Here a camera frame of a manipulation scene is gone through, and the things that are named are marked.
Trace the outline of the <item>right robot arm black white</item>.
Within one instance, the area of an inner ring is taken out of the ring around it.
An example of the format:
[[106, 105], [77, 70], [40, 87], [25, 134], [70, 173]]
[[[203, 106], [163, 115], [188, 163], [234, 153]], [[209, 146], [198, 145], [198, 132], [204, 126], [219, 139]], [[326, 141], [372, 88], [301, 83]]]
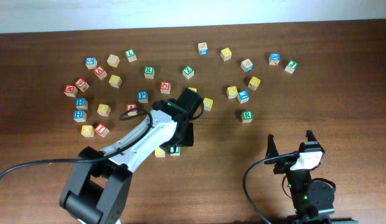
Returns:
[[332, 219], [336, 184], [323, 178], [312, 178], [311, 171], [320, 166], [325, 155], [324, 148], [311, 130], [306, 131], [307, 140], [297, 151], [280, 155], [274, 136], [268, 135], [265, 164], [273, 164], [275, 175], [284, 174], [288, 182], [295, 214], [288, 217], [289, 223], [358, 223], [350, 218]]

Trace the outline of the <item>yellow C block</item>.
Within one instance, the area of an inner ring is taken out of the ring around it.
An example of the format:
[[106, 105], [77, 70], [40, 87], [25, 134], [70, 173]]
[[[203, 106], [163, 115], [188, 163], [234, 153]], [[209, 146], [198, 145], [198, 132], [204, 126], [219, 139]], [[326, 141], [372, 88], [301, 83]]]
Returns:
[[166, 156], [166, 152], [165, 152], [165, 150], [163, 150], [160, 147], [158, 147], [157, 149], [155, 149], [154, 155], [157, 158], [163, 158], [163, 157]]

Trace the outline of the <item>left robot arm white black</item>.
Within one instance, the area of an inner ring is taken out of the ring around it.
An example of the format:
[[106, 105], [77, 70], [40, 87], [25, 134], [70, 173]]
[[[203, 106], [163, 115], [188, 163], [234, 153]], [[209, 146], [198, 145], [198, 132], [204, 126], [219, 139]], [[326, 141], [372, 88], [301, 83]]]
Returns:
[[203, 98], [186, 88], [178, 99], [156, 101], [145, 119], [117, 142], [77, 156], [59, 205], [82, 223], [118, 223], [135, 170], [158, 147], [192, 146], [193, 120]]

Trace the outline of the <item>blue P block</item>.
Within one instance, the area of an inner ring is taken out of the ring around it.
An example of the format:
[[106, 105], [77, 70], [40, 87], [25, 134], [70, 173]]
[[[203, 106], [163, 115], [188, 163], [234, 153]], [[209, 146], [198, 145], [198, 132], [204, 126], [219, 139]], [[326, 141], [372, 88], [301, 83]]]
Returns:
[[147, 91], [139, 91], [138, 92], [138, 101], [140, 103], [147, 103], [148, 100], [148, 92]]

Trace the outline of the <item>green V block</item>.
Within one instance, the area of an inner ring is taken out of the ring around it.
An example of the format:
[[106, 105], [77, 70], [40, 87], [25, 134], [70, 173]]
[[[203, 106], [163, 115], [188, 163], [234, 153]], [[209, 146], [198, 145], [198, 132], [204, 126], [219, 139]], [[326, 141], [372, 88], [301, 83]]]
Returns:
[[169, 148], [169, 153], [172, 156], [179, 156], [181, 153], [181, 148], [179, 146], [171, 146]]

